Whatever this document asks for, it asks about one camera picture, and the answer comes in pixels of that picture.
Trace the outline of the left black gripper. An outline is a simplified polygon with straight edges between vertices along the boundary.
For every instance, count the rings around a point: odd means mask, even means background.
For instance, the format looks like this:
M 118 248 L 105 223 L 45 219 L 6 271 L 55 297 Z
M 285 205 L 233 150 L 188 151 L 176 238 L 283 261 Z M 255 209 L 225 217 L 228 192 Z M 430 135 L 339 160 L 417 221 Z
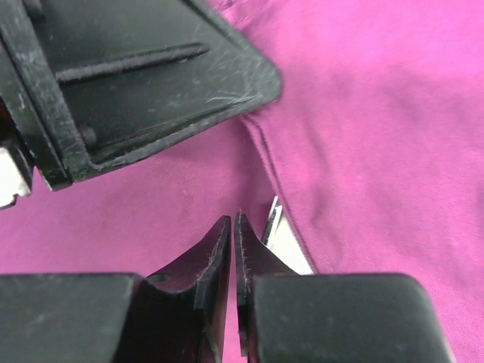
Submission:
M 18 197 L 32 192 L 33 162 L 14 121 L 1 100 L 1 209 L 12 207 Z

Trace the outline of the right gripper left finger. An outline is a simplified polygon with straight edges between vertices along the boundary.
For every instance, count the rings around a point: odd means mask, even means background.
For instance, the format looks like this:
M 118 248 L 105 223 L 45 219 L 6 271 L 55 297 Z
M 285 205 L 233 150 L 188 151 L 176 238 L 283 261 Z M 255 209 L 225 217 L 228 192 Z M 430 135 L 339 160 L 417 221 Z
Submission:
M 2 275 L 3 362 L 220 362 L 231 220 L 148 277 Z

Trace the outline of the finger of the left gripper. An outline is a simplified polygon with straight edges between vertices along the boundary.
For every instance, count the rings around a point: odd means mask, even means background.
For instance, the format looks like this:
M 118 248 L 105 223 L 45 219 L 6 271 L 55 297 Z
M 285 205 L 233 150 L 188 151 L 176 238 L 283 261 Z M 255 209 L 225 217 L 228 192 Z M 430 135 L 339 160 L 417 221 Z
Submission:
M 53 190 L 280 93 L 278 68 L 205 1 L 1 3 L 1 97 Z

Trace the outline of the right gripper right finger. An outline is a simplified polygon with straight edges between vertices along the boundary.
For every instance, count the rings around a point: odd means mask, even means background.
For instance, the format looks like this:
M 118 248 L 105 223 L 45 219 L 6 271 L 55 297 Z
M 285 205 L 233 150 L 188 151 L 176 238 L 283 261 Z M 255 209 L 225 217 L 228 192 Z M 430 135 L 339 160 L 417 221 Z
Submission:
M 240 350 L 250 362 L 453 362 L 432 301 L 399 273 L 300 275 L 234 222 Z

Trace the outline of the stainless steel instrument tray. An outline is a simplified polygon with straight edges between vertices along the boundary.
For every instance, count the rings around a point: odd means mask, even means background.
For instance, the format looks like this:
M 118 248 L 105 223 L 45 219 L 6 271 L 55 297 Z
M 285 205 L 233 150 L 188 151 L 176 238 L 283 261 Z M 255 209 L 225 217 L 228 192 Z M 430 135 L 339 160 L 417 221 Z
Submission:
M 272 201 L 262 243 L 296 273 L 300 275 L 314 274 L 295 233 L 290 227 L 278 196 L 275 196 Z

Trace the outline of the purple surgical drape cloth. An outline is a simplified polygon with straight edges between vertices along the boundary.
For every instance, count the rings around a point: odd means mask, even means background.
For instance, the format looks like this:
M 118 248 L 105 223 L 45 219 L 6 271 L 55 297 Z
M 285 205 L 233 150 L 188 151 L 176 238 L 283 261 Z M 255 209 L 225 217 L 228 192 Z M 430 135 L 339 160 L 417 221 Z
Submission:
M 400 271 L 483 360 L 483 3 L 215 1 L 283 74 L 277 103 L 1 213 L 5 274 L 148 275 L 279 197 L 314 270 Z

